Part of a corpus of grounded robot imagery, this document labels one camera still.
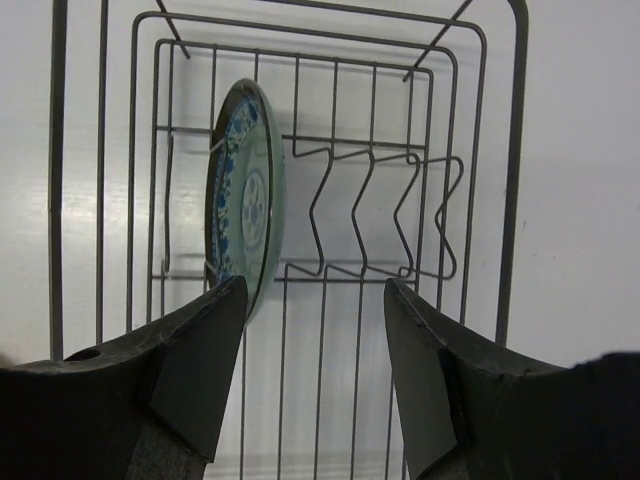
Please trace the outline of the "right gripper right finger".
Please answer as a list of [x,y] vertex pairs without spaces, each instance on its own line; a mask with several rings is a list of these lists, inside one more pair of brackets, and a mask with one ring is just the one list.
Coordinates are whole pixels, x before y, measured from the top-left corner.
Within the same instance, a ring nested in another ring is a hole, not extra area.
[[542,418],[560,367],[497,345],[396,279],[384,316],[410,478],[569,478],[561,424]]

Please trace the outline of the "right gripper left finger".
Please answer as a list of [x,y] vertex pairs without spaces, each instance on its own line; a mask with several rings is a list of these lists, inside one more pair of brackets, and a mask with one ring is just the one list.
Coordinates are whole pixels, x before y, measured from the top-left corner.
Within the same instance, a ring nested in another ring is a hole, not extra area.
[[232,276],[183,307],[65,361],[95,371],[148,360],[136,402],[213,462],[247,305],[245,278]]

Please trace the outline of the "small blue patterned plate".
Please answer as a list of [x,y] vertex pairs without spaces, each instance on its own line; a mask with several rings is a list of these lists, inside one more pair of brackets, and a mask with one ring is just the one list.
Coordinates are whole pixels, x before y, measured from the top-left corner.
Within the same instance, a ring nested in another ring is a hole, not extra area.
[[205,259],[210,287],[232,276],[247,285],[252,320],[278,268],[287,187],[283,138],[254,80],[227,92],[212,135],[205,195]]

